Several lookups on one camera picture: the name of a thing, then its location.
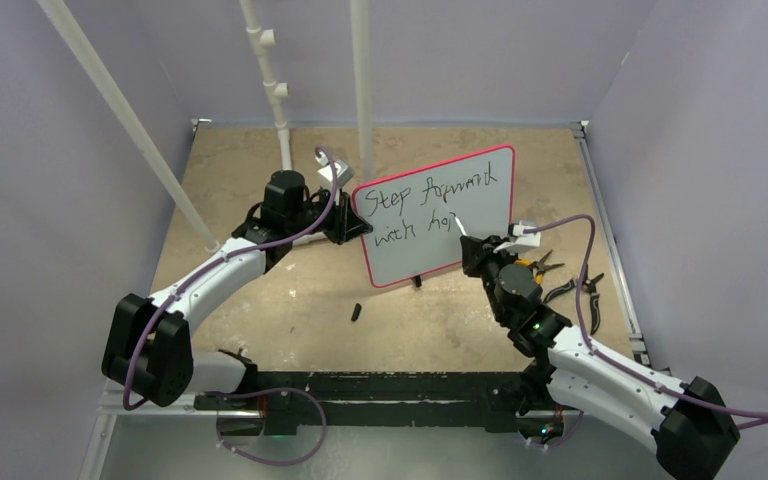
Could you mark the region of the black silver marker pen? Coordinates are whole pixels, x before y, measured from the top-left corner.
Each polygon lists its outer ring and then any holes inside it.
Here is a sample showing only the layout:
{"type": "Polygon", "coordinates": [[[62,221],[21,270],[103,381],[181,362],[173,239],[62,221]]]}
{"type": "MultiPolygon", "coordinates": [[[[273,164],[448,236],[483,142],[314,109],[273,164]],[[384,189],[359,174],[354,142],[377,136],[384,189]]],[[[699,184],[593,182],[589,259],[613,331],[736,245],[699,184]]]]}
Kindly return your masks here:
{"type": "Polygon", "coordinates": [[[468,236],[468,233],[466,232],[466,229],[465,229],[462,221],[459,219],[459,217],[456,214],[454,214],[454,213],[452,214],[452,216],[453,216],[453,221],[454,221],[455,225],[457,226],[461,236],[468,236]]]}

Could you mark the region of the whiteboard with pink frame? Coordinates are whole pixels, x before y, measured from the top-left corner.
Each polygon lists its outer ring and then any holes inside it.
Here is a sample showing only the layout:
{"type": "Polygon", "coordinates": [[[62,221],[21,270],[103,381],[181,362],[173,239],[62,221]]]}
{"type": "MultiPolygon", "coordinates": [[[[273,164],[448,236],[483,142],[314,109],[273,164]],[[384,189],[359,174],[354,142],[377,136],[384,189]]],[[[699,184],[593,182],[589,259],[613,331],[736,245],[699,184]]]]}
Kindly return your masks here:
{"type": "Polygon", "coordinates": [[[351,199],[374,229],[361,236],[370,283],[385,288],[458,264],[456,214],[475,237],[513,218],[516,153],[499,145],[362,184],[351,199]]]}

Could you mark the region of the black marker cap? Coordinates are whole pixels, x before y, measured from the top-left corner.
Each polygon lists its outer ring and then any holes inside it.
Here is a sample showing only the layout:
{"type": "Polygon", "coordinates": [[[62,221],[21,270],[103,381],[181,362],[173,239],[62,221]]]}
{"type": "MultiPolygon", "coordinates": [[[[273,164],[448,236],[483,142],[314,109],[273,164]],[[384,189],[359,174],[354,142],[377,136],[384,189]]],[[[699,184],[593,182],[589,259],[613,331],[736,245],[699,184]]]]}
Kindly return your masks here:
{"type": "Polygon", "coordinates": [[[350,317],[350,321],[352,323],[356,322],[359,319],[361,311],[362,311],[362,305],[360,303],[356,303],[355,306],[353,307],[352,314],[350,317]]]}

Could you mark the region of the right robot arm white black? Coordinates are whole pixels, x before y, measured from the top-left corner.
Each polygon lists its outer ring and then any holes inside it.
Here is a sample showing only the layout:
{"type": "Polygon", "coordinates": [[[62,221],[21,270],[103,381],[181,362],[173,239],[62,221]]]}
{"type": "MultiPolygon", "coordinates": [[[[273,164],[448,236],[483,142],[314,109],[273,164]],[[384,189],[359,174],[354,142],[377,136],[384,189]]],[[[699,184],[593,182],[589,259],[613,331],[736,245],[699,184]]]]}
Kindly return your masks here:
{"type": "Polygon", "coordinates": [[[542,302],[531,271],[502,239],[459,239],[462,270],[478,278],[494,319],[530,359],[523,407],[551,401],[588,413],[646,447],[675,479],[712,479],[740,439],[717,387],[686,382],[587,340],[579,326],[542,302]]]}

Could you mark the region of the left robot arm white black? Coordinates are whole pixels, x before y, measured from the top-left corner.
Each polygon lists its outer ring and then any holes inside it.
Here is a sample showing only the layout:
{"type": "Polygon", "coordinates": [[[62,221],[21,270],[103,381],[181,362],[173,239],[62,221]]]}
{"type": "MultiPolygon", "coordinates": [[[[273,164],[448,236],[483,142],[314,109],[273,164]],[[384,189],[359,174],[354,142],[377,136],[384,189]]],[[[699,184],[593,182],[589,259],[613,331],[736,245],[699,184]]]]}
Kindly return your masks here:
{"type": "Polygon", "coordinates": [[[115,307],[101,372],[124,387],[123,406],[165,407],[185,393],[219,393],[232,408],[257,399],[256,365],[239,353],[195,354],[192,337],[207,317],[268,273],[296,239],[323,233],[341,245],[372,232],[339,186],[311,192],[302,174],[274,173],[264,197],[230,238],[185,278],[150,296],[128,294],[115,307]]]}

